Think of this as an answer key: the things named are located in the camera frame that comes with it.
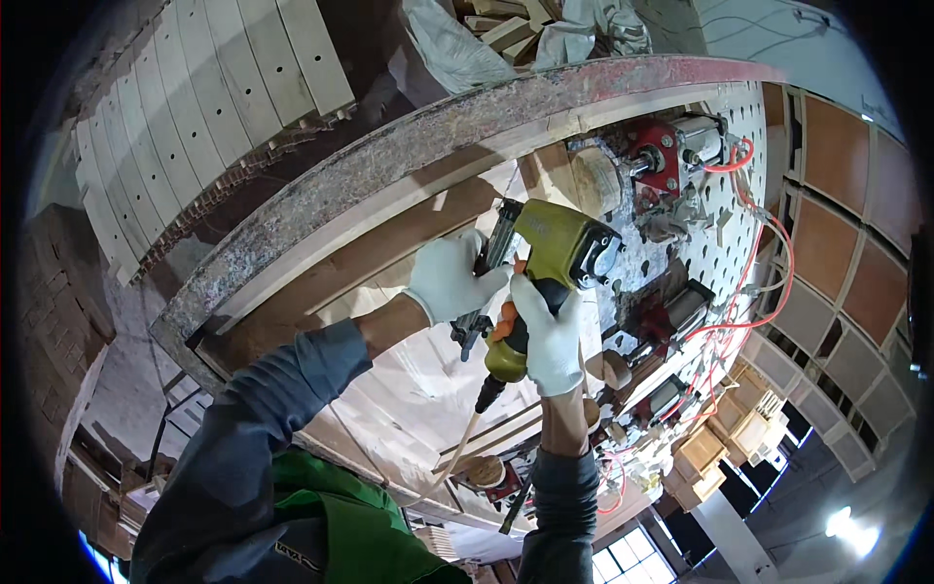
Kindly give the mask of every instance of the gloved hand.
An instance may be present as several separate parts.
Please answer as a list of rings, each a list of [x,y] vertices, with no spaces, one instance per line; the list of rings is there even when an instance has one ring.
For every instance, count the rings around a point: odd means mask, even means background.
[[[432,326],[482,308],[509,281],[509,264],[474,276],[484,240],[472,229],[459,237],[435,239],[415,254],[412,278],[403,293],[418,302]]]
[[[544,297],[524,274],[515,274],[509,284],[513,303],[529,331],[526,367],[538,394],[554,397],[577,387],[584,379],[577,360],[580,342],[582,296],[572,291],[558,311],[548,311]]]

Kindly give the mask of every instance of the green apron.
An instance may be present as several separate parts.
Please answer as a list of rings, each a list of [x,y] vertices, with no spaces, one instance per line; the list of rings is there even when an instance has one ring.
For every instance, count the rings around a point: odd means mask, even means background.
[[[430,553],[385,490],[300,449],[273,457],[276,523],[326,518],[328,584],[471,582]]]

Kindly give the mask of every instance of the person's right hand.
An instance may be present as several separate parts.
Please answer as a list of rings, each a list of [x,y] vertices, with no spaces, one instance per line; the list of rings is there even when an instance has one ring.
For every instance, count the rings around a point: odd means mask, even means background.
[[[524,274],[509,282],[513,303],[529,331],[526,367],[538,394],[554,397],[577,387],[584,379],[577,359],[580,342],[581,295],[572,291],[557,316],[548,311],[544,297]]]

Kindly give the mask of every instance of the person's left hand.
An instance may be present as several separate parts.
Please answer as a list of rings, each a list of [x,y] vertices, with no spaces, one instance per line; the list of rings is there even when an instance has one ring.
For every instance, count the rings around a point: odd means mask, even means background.
[[[484,240],[472,229],[455,238],[435,239],[415,254],[412,278],[403,293],[421,306],[432,326],[482,308],[509,281],[510,264],[474,276]]]

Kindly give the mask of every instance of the gray jacket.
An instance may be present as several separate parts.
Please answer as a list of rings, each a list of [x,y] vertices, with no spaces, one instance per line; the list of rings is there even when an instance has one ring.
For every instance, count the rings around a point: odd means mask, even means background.
[[[272,455],[372,366],[360,331],[344,320],[296,335],[238,371],[207,409],[140,531],[133,583],[323,582],[325,519],[275,523]],[[538,529],[525,538],[518,582],[590,582],[599,482],[593,455],[540,451],[538,461]]]

